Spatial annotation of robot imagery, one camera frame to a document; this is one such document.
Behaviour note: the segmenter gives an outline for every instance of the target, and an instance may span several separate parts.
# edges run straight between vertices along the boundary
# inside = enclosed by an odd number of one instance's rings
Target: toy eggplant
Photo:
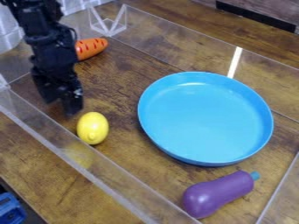
[[[109,47],[109,41],[105,38],[86,38],[77,42],[77,53],[79,61],[86,60],[102,53]]]
[[[250,193],[258,179],[258,172],[237,171],[223,178],[193,185],[182,198],[185,211],[197,219],[206,218],[222,206]]]

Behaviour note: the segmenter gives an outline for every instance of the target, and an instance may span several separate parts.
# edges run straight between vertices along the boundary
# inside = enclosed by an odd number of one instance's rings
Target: blue plastic plate
[[[274,131],[259,94],[215,73],[163,77],[142,95],[138,116],[158,147],[195,165],[231,165],[251,157]]]

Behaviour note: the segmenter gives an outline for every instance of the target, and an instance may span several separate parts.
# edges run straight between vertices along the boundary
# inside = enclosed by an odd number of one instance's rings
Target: plate
[[[263,149],[274,132],[261,95],[215,73],[165,76],[143,92],[138,118],[157,146],[194,165],[235,164]]]

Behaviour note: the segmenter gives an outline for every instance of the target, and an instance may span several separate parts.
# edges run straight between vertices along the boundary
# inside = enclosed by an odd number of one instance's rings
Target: toy carrot
[[[86,38],[77,43],[77,52],[79,60],[86,60],[103,52],[109,47],[109,41],[105,38]]]

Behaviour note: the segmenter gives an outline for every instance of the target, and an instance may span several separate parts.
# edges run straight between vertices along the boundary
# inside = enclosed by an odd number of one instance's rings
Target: orange carrot
[[[109,41],[105,38],[86,38],[77,43],[77,52],[79,60],[86,60],[103,52],[109,47]]]

